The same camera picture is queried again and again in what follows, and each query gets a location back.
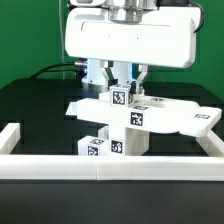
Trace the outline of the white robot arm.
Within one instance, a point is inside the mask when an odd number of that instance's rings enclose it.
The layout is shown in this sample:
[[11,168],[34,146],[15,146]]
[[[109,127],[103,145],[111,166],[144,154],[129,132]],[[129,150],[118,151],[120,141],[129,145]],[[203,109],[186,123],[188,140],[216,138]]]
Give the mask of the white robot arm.
[[86,86],[131,81],[131,66],[187,68],[204,22],[192,0],[70,0],[65,50],[87,60]]

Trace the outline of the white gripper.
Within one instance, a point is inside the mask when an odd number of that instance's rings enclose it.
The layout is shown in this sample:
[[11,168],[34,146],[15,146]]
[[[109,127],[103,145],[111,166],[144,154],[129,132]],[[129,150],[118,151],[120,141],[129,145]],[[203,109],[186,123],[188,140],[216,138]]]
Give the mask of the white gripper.
[[112,61],[140,64],[131,93],[142,94],[150,65],[187,68],[194,63],[200,17],[196,7],[161,7],[145,12],[137,24],[116,23],[106,9],[75,8],[67,18],[65,49],[71,57],[101,59],[106,89],[118,83]]

